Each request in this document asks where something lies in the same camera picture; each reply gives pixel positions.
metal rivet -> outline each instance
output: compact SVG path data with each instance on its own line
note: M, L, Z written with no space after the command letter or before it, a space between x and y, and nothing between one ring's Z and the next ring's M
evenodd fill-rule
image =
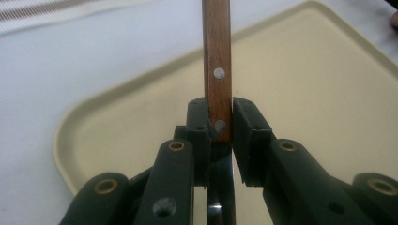
M185 144L183 142L171 142L169 144L169 149L175 152L184 149L184 147Z
M153 204L152 212L158 218L168 218L176 212L176 200L172 198L159 199Z
M395 196L398 195L398 189L394 185L390 184L387 181L377 179L377 178L371 178L368 180L368 185L371 187L373 190L389 195L389 196Z
M214 128L216 129L217 133L221 133L226 130L226 124L223 122L223 120L217 120Z
M117 188L114 178L103 179L94 186L94 191L99 195L109 194Z
M220 67L214 69L214 77L220 80L223 79L225 77L225 71Z
M282 148L283 150L289 151L289 152L293 152L298 149L294 144L292 144L290 142L280 142L279 147Z

plastic tray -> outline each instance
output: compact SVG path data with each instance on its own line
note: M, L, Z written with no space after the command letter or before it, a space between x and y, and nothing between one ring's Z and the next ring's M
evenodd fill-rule
M276 136L298 141L333 176L398 179L398 67L329 8L306 2L233 36L233 96L258 106ZM54 139L54 160L76 193L104 172L150 167L204 94L202 52L186 55L73 109ZM240 184L237 223L269 220L261 188ZM205 224L196 188L195 224Z

wooden handle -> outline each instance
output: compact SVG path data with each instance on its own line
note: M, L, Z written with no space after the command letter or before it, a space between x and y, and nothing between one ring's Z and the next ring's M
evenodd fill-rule
M213 126L223 121L226 128L217 142L231 141L232 79L231 23L229 0L203 0L205 98Z

white surface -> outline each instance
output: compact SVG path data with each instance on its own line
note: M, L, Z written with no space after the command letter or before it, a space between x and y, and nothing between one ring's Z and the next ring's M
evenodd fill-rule
M107 9L122 8L148 1L151 0L97 0L88 2L59 0L0 1L0 17L4 15L7 18L1 21L0 35L24 30L29 27L64 22Z
M233 30L297 2L233 0ZM398 62L393 8L374 0L324 2ZM52 158L63 115L199 48L201 20L201 1L158 0L0 37L0 224L60 221L72 200Z

white fabric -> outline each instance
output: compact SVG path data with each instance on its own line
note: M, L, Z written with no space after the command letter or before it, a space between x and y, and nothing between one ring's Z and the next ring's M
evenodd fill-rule
M3 0L0 1L0 35L148 1L152 0Z

